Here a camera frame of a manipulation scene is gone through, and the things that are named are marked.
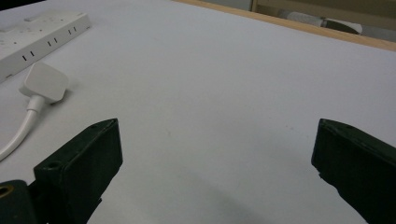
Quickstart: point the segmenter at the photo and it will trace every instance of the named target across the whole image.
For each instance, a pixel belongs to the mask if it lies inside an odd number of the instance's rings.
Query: power strip switch
[[[86,13],[52,9],[0,29],[0,83],[90,27]]]

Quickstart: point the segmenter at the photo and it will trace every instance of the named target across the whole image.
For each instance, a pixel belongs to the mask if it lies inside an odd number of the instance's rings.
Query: white power strip
[[[90,27],[85,13],[49,10],[0,29],[0,83]]]

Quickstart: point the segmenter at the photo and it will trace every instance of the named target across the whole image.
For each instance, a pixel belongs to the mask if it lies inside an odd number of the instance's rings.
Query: black object
[[[0,11],[6,10],[12,7],[21,7],[24,5],[30,5],[37,2],[43,2],[45,0],[17,0],[17,1],[2,1],[0,3]]]
[[[93,124],[40,162],[28,188],[0,184],[0,223],[87,223],[121,165],[118,121]]]
[[[350,125],[321,119],[312,164],[368,223],[396,223],[395,147]]]

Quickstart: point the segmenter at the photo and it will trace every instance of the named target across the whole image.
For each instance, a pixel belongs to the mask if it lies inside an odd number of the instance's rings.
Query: power strip
[[[52,9],[0,29],[0,83],[90,27],[85,13]]]

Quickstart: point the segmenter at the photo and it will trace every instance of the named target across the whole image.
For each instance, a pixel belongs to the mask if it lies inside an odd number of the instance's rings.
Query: white plug
[[[35,63],[23,81],[20,92],[30,96],[26,117],[15,136],[0,150],[0,161],[7,157],[23,141],[32,129],[44,103],[52,104],[64,98],[67,76],[44,63]]]

